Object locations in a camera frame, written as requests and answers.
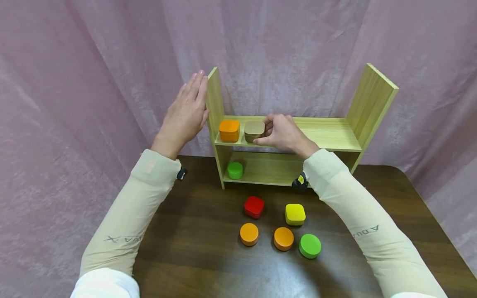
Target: upper shelf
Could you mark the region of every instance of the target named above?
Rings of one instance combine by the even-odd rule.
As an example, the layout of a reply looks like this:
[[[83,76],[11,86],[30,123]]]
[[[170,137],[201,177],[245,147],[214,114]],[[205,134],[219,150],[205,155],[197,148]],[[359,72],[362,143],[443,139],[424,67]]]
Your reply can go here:
[[[245,141],[244,129],[248,121],[262,121],[264,116],[225,116],[225,120],[240,121],[240,137],[235,143],[223,142],[217,134],[215,145],[260,147]],[[361,152],[361,146],[345,118],[308,118],[293,117],[296,125],[305,136],[314,141],[320,148],[330,151]]]

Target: yellow square block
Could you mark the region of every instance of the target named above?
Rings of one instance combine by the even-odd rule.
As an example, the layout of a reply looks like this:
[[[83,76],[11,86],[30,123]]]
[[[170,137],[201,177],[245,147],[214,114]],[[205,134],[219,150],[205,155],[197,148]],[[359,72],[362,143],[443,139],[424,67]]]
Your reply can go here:
[[[285,221],[290,226],[301,226],[305,222],[305,209],[300,204],[288,204],[285,206]]]

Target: beige sleeve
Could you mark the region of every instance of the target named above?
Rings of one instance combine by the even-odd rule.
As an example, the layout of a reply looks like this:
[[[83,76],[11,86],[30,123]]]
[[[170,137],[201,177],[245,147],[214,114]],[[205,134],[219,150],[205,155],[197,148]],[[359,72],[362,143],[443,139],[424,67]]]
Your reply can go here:
[[[320,149],[303,170],[320,200],[348,227],[384,297],[402,292],[446,297],[409,238],[334,153]]]
[[[109,208],[81,260],[80,276],[108,267],[131,275],[144,232],[172,189],[178,160],[145,150]]]

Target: block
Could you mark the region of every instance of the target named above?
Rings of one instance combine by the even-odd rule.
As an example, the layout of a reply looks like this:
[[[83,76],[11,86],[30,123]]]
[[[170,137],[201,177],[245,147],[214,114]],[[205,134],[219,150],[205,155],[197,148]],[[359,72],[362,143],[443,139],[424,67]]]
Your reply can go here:
[[[314,259],[321,252],[321,241],[313,234],[305,234],[300,239],[300,252],[308,259]]]
[[[256,138],[261,138],[265,134],[265,123],[263,121],[248,121],[245,124],[245,141],[252,143]]]
[[[258,219],[262,215],[263,208],[265,207],[265,202],[257,198],[256,196],[251,196],[247,199],[244,205],[245,214],[248,216]]]
[[[243,176],[243,166],[241,163],[233,162],[228,164],[227,173],[231,179],[237,180]]]
[[[237,120],[223,120],[218,127],[220,139],[224,142],[236,142],[240,136],[240,122]]]
[[[246,246],[254,246],[259,240],[259,228],[253,223],[246,223],[240,228],[240,239]]]
[[[278,250],[287,251],[293,245],[295,237],[291,230],[287,227],[279,227],[273,234],[273,243]]]
[[[305,209],[300,204],[288,204],[285,206],[285,221],[290,226],[302,226],[305,222]]]

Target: hand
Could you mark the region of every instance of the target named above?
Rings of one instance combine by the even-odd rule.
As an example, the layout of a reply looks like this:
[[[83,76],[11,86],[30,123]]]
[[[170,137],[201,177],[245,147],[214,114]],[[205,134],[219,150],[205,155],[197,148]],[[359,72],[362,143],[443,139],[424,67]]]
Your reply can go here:
[[[151,150],[175,160],[182,147],[200,132],[209,113],[206,110],[207,84],[208,78],[201,70],[180,88]]]
[[[292,150],[303,159],[309,158],[320,148],[298,128],[290,115],[270,114],[263,120],[265,137],[253,140],[254,144]]]

